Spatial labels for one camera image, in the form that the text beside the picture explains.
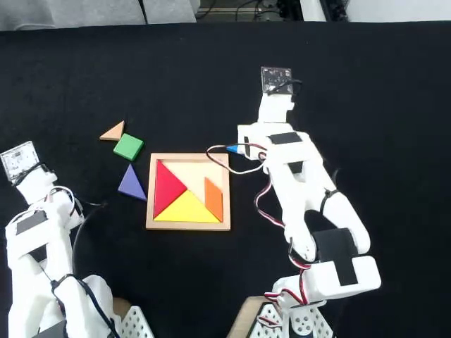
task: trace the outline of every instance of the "purple triangle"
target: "purple triangle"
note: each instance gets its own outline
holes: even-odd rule
[[[122,182],[119,185],[118,191],[128,196],[147,201],[140,181],[138,181],[138,177],[136,176],[131,164],[128,165],[127,171],[125,172]]]

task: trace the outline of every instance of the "table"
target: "table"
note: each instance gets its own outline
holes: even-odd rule
[[[372,239],[382,287],[350,299],[339,337],[438,337],[449,304],[451,23],[243,23],[0,34],[0,150],[31,139],[60,183],[109,200],[80,238],[80,274],[142,307],[156,337],[224,337],[247,296],[295,274],[279,228],[254,211],[266,183],[232,176],[232,231],[144,230],[116,193],[128,162],[98,136],[125,119],[151,152],[199,152],[257,119],[260,66],[304,81],[293,121],[310,133]],[[232,165],[251,163],[233,157]],[[0,180],[0,224],[25,207]],[[275,195],[263,207],[280,213]],[[320,227],[315,215],[309,226]],[[0,259],[6,333],[11,274]]]

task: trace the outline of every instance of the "green square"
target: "green square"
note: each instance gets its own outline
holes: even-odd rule
[[[140,152],[143,144],[144,142],[141,139],[137,139],[136,137],[124,133],[113,151],[116,155],[125,157],[129,161],[133,161]]]

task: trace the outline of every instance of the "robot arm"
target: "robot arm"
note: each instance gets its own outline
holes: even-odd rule
[[[264,172],[269,175],[283,211],[284,235],[290,256],[302,263],[300,275],[285,277],[273,286],[278,305],[288,310],[304,304],[338,299],[377,289],[381,285],[375,260],[360,256],[370,248],[369,234],[345,195],[340,193],[323,166],[323,159],[305,132],[286,123],[293,88],[291,72],[262,68],[263,96],[259,119],[238,126],[240,144],[266,148]],[[286,85],[283,92],[275,87]],[[260,149],[239,145],[238,153],[259,159]],[[304,213],[315,210],[337,229],[311,233]],[[289,295],[283,290],[290,290]]]
[[[9,180],[29,205],[5,229],[13,284],[9,336],[110,337],[109,326],[82,287],[83,283],[88,285],[117,328],[121,319],[113,312],[113,297],[106,282],[93,275],[82,282],[72,277],[57,282],[73,273],[69,234],[84,221],[72,191],[54,185],[56,175],[39,162],[31,142],[0,157]],[[34,253],[42,249],[47,257],[35,259]]]

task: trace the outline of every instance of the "red triangle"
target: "red triangle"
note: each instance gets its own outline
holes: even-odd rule
[[[174,202],[187,187],[161,161],[156,162],[154,218]]]

